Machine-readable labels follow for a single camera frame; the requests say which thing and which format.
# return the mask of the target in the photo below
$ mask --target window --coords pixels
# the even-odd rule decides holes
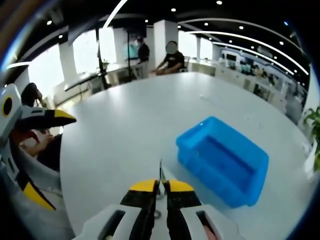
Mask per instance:
[[[80,73],[94,73],[99,67],[96,30],[82,33],[73,42],[75,69]]]
[[[197,57],[197,37],[193,34],[179,31],[179,51],[184,55],[191,58]]]
[[[31,61],[28,67],[29,80],[35,83],[43,98],[62,83],[64,73],[60,61],[59,45],[54,45]]]
[[[200,58],[212,60],[213,46],[211,41],[200,38]]]
[[[102,61],[110,64],[117,62],[114,29],[112,27],[99,29],[100,53]]]

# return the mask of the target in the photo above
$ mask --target white table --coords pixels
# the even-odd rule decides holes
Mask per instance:
[[[297,225],[315,185],[303,172],[302,132],[259,97],[195,72],[116,86],[73,106],[77,123],[64,128],[61,184],[78,235],[88,219],[117,204],[136,182],[159,175],[159,161],[190,183],[205,204],[238,223],[247,240],[283,240]],[[177,161],[176,137],[208,116],[232,126],[269,155],[255,206],[230,209]]]

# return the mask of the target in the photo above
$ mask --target curved light strip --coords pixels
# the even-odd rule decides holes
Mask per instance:
[[[227,47],[230,47],[230,48],[235,48],[235,49],[240,49],[240,50],[243,50],[243,51],[247,51],[249,53],[252,53],[252,54],[255,54],[255,55],[258,55],[262,58],[265,58],[267,60],[269,60],[270,62],[274,63],[274,64],[277,64],[279,67],[283,68],[284,70],[286,70],[288,73],[290,73],[291,75],[295,75],[292,71],[290,71],[288,68],[286,68],[285,66],[283,66],[281,63],[273,60],[272,58],[268,57],[268,56],[265,56],[259,52],[256,52],[256,51],[252,51],[250,49],[247,49],[247,48],[244,48],[244,47],[241,47],[241,46],[236,46],[236,45],[232,45],[232,44],[228,44],[228,43],[222,43],[222,42],[217,42],[217,41],[213,41],[212,42],[213,44],[216,44],[216,45],[222,45],[222,46],[227,46]]]
[[[128,0],[121,0],[117,6],[115,6],[115,8],[113,9],[113,11],[111,12],[110,16],[108,17],[108,19],[105,21],[104,25],[103,25],[103,29],[106,29],[109,24],[111,23],[112,19],[114,19],[115,15],[119,12],[119,10],[123,7],[123,5],[125,5],[125,3]]]
[[[6,69],[12,69],[12,68],[21,67],[21,66],[28,66],[29,64],[31,64],[30,61],[16,62],[7,66]]]
[[[253,23],[253,22],[249,22],[249,21],[242,21],[242,20],[237,20],[237,19],[230,19],[230,18],[216,18],[216,17],[207,17],[207,18],[197,18],[197,19],[190,19],[190,20],[185,20],[185,21],[180,21],[178,22],[178,24],[187,24],[187,23],[193,23],[193,22],[203,22],[203,21],[223,21],[223,22],[233,22],[233,23],[239,23],[239,24],[247,24],[247,25],[251,25],[263,30],[266,30],[270,33],[273,33],[275,35],[278,35],[280,38],[285,39],[287,42],[291,43],[292,45],[294,45],[297,49],[299,49],[299,51],[301,51],[303,54],[304,51],[302,50],[301,47],[299,47],[297,44],[295,44],[293,41],[291,41],[289,38],[281,35],[280,33],[267,28],[265,26],[261,26],[259,24]]]
[[[266,44],[262,41],[253,39],[251,37],[247,37],[247,36],[242,36],[242,35],[238,35],[238,34],[234,34],[234,33],[228,33],[228,32],[222,32],[222,31],[186,31],[186,33],[189,34],[218,34],[218,35],[226,35],[226,36],[231,36],[231,37],[236,37],[236,38],[241,38],[241,39],[245,39],[245,40],[249,40],[252,42],[255,42],[257,44],[261,44],[263,46],[266,46],[276,52],[278,52],[279,54],[281,54],[282,56],[286,57],[287,59],[289,59],[291,62],[293,62],[298,68],[300,68],[307,76],[309,75],[309,73],[307,72],[307,70],[305,70],[299,63],[297,63],[297,61],[295,61],[292,57],[288,56],[287,54],[285,54],[284,52],[276,49],[275,47]]]

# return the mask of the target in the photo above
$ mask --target black t-shirt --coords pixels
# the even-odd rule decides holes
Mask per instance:
[[[141,47],[138,49],[138,58],[140,59],[140,62],[146,62],[149,61],[149,54],[150,50],[147,44],[142,44]]]
[[[179,69],[183,69],[185,67],[185,57],[179,51],[176,51],[174,54],[167,53],[164,58],[164,61],[168,63],[168,69],[174,67],[177,64],[182,64],[182,66],[179,67]]]

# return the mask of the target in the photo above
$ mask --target white column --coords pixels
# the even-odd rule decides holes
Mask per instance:
[[[75,64],[74,47],[65,42],[59,45],[60,61],[65,82],[74,82],[78,79]]]
[[[166,45],[169,41],[179,42],[178,24],[172,21],[161,20],[153,25],[154,31],[154,58],[158,66],[166,56]]]
[[[320,104],[320,88],[318,78],[316,76],[314,67],[310,66],[310,80],[309,80],[309,88],[306,96],[305,105],[303,108],[303,113],[305,113],[308,109],[316,110],[316,108]]]
[[[201,39],[200,37],[196,38],[196,59],[200,60],[200,46],[201,46]]]
[[[128,41],[127,32],[124,28],[114,28],[113,35],[114,35],[116,63],[124,64],[126,63],[125,55],[124,55],[124,45]]]

